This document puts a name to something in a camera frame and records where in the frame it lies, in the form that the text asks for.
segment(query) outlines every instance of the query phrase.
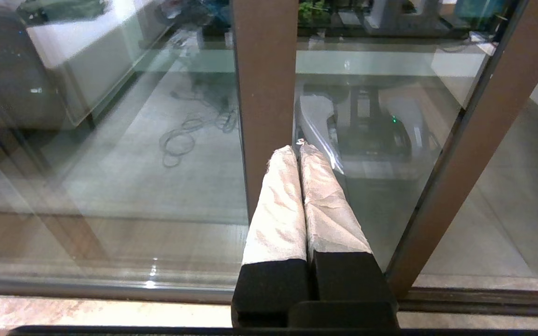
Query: brown metal frame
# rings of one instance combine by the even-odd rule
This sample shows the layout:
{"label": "brown metal frame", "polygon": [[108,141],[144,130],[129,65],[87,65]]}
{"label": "brown metal frame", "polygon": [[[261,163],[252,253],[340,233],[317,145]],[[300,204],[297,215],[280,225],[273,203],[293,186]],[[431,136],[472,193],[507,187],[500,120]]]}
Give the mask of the brown metal frame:
{"label": "brown metal frame", "polygon": [[400,310],[429,313],[538,316],[538,292],[413,288]]}
{"label": "brown metal frame", "polygon": [[480,78],[387,269],[405,298],[538,83],[538,1],[523,1]]}
{"label": "brown metal frame", "polygon": [[248,217],[273,151],[292,143],[297,0],[232,0]]}

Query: white fabric wrapping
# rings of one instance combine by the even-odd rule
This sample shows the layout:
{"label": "white fabric wrapping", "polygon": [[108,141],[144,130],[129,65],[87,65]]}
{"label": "white fabric wrapping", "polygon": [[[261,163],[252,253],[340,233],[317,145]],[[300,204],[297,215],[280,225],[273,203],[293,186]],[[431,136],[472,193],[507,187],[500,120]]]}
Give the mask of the white fabric wrapping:
{"label": "white fabric wrapping", "polygon": [[246,238],[242,264],[306,260],[306,227],[296,155],[273,152]]}
{"label": "white fabric wrapping", "polygon": [[315,146],[300,148],[308,256],[317,252],[371,252],[327,158]]}

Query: glass door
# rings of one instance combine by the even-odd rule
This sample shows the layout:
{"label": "glass door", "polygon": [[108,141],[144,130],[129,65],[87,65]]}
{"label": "glass door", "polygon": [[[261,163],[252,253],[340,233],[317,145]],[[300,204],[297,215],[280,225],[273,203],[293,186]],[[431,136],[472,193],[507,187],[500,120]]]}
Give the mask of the glass door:
{"label": "glass door", "polygon": [[534,131],[483,172],[531,110],[538,2],[301,0],[297,13],[293,138],[331,162],[398,298],[413,283],[538,290]]}
{"label": "glass door", "polygon": [[516,1],[298,7],[295,138],[331,161],[382,270],[506,34]]}
{"label": "glass door", "polygon": [[231,26],[227,0],[0,1],[0,292],[229,300],[248,231]]}

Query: black foam pad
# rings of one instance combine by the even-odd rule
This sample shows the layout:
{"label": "black foam pad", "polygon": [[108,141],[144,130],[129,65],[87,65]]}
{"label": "black foam pad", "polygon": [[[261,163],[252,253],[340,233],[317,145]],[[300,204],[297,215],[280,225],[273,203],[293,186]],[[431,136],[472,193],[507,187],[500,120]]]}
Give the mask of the black foam pad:
{"label": "black foam pad", "polygon": [[232,324],[235,327],[286,327],[290,308],[309,299],[305,260],[243,265],[232,299]]}
{"label": "black foam pad", "polygon": [[397,300],[371,253],[314,251],[311,271],[316,300],[388,302],[397,311]]}
{"label": "black foam pad", "polygon": [[362,328],[398,330],[397,317],[389,302],[306,301],[293,306],[290,328]]}

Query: tiled floor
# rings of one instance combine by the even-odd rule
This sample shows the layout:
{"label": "tiled floor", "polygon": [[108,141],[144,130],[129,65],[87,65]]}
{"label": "tiled floor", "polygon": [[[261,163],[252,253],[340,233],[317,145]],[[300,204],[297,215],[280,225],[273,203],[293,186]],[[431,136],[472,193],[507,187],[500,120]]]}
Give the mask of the tiled floor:
{"label": "tiled floor", "polygon": [[[402,328],[538,329],[536,317],[400,312]],[[0,296],[0,334],[21,325],[231,327],[230,306]]]}
{"label": "tiled floor", "polygon": [[[0,162],[0,212],[246,225],[238,126],[221,129],[218,114],[228,107],[214,100],[235,92],[234,78],[173,72],[151,77],[139,78],[83,140],[76,137],[86,125],[42,143],[45,134],[31,136],[28,143],[49,166],[44,172],[4,169],[24,149]],[[183,155],[164,155],[160,142],[167,132],[173,138],[166,148]]]}
{"label": "tiled floor", "polygon": [[490,283],[479,276],[500,276],[507,287],[538,279],[538,105],[532,100],[422,273],[476,276],[470,287]]}

